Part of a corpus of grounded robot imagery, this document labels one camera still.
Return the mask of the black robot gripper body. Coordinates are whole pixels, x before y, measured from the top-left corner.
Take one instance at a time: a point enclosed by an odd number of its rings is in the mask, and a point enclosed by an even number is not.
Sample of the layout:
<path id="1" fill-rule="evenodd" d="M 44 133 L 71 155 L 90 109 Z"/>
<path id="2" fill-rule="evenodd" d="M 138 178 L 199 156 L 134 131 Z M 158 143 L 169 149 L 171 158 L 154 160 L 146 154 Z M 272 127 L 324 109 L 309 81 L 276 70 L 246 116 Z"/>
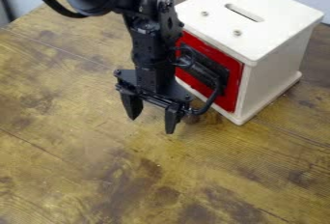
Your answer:
<path id="1" fill-rule="evenodd" d="M 122 94 L 138 95 L 157 106 L 167 109 L 179 105 L 182 115 L 190 109 L 191 95 L 175 80 L 174 45 L 166 44 L 157 28 L 129 28 L 134 70 L 117 70 L 117 89 Z"/>

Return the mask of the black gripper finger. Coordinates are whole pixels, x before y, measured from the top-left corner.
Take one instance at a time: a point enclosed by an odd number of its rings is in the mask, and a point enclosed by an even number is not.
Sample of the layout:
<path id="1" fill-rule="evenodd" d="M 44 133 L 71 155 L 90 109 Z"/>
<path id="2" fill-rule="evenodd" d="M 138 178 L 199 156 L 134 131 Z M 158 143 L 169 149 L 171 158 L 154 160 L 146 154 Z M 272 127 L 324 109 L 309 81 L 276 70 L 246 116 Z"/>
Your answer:
<path id="1" fill-rule="evenodd" d="M 122 94 L 122 102 L 126 108 L 129 117 L 135 120 L 143 110 L 143 99 L 138 95 Z"/>
<path id="2" fill-rule="evenodd" d="M 179 105 L 171 105 L 165 110 L 165 131 L 167 134 L 173 134 L 175 131 L 177 124 L 182 119 L 182 111 Z"/>

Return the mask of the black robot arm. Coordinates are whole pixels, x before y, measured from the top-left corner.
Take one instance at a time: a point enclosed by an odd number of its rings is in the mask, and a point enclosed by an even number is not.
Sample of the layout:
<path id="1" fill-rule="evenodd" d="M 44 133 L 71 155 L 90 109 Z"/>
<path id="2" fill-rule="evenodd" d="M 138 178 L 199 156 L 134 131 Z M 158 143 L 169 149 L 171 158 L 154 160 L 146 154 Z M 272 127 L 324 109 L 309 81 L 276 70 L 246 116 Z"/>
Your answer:
<path id="1" fill-rule="evenodd" d="M 143 103 L 165 109 L 165 131 L 171 134 L 190 109 L 191 96 L 175 81 L 177 42 L 183 36 L 174 0 L 43 0 L 71 18 L 117 13 L 123 16 L 133 49 L 133 70 L 115 70 L 117 90 L 129 117 L 137 119 Z"/>

